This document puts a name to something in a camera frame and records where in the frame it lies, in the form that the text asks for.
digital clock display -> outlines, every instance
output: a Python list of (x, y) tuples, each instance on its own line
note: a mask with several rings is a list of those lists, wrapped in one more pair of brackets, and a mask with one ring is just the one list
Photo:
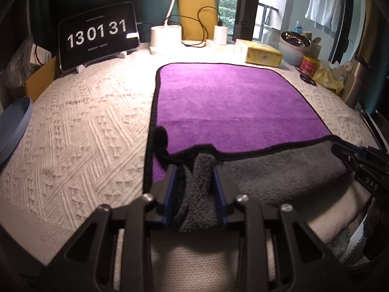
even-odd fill
[(122, 51), (139, 47), (131, 2), (94, 9), (60, 22), (60, 68), (67, 71)]

white lamp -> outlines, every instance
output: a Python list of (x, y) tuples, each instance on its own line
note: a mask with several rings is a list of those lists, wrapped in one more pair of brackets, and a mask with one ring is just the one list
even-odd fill
[(153, 55), (167, 55), (184, 52), (186, 47), (182, 44), (181, 26), (168, 25), (168, 20), (172, 14), (174, 2), (172, 0), (166, 15), (164, 25), (151, 28), (150, 52)]

cardboard box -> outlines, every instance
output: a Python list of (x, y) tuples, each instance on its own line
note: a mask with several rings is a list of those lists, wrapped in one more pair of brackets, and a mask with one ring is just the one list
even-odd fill
[(35, 102), (46, 88), (55, 80), (57, 75), (57, 56), (52, 58), (36, 73), (34, 73), (26, 83), (16, 89), (8, 89), (13, 98), (29, 96), (32, 102)]
[(237, 39), (234, 53), (240, 54), (246, 63), (271, 67), (278, 67), (283, 59), (283, 54), (274, 47), (250, 40)]

purple towel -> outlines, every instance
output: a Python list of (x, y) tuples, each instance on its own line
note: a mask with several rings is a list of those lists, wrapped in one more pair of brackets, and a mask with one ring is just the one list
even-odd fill
[[(156, 83), (150, 124), (166, 129), (169, 154), (199, 144), (242, 153), (331, 134), (305, 98), (269, 69), (174, 63), (160, 68)], [(163, 177), (154, 159), (153, 180)]]

white quilt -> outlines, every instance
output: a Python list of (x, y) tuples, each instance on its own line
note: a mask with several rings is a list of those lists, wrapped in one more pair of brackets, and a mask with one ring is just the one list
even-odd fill
[[(27, 131), (0, 176), (0, 223), (44, 264), (97, 205), (122, 206), (141, 194), (155, 74), (173, 62), (244, 64), (230, 52), (209, 48), (158, 56), (143, 45), (125, 59), (55, 80), (34, 103)], [(304, 95), (333, 134), (376, 146), (364, 121), (340, 98), (302, 82), (294, 68), (274, 70)], [(354, 181), (299, 209), (328, 243), (368, 198)], [(225, 291), (234, 284), (235, 234), (164, 233), (152, 239), (160, 291)]]

